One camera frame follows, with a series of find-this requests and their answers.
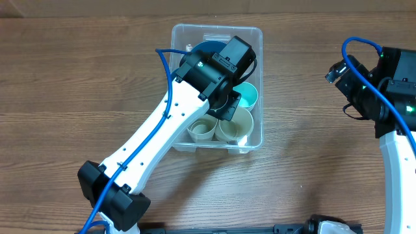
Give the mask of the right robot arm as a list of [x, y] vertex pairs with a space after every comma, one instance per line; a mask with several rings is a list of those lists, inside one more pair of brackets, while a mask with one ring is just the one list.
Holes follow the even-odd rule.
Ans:
[[368, 70], [352, 55], [326, 75], [360, 120], [374, 122], [385, 169], [384, 233], [415, 232], [415, 52], [382, 53]]

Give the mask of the small mint green cup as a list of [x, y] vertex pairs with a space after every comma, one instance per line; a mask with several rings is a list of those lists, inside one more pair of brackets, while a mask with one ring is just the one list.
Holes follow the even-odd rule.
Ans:
[[251, 111], [257, 103], [259, 93], [256, 87], [248, 82], [243, 82], [233, 88], [234, 91], [241, 94], [239, 106]]

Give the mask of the tall beige cup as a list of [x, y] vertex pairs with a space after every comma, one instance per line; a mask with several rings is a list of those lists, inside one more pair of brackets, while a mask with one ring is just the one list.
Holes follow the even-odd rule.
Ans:
[[195, 143], [212, 141], [218, 120], [208, 114], [198, 118], [188, 128], [188, 134]]
[[238, 107], [230, 121], [219, 120], [214, 135], [222, 142], [240, 141], [251, 135], [254, 119], [249, 110]]

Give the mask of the dark blue bowl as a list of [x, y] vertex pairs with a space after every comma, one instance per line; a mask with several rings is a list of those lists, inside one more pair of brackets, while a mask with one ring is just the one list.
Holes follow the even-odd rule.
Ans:
[[226, 43], [220, 41], [206, 41], [201, 42], [198, 45], [194, 46], [191, 52], [196, 52], [198, 50], [203, 51], [204, 53], [220, 53], [223, 48], [226, 47]]

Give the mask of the tall beige cup front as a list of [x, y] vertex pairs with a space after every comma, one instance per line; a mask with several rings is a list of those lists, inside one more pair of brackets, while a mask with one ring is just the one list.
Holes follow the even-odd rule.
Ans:
[[222, 142], [240, 141], [251, 135], [254, 119], [249, 110], [238, 107], [230, 121], [219, 120], [214, 135]]

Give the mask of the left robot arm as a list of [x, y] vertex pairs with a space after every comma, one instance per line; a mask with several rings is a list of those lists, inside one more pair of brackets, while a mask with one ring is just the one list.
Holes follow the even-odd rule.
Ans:
[[86, 161], [77, 173], [93, 208], [81, 233], [99, 224], [107, 233], [138, 233], [137, 222], [151, 203], [142, 191], [176, 138], [205, 114], [230, 120], [236, 111], [241, 95], [233, 86], [252, 59], [183, 52], [180, 67], [171, 72], [164, 52], [157, 50], [168, 82], [162, 101], [121, 148], [101, 163]]

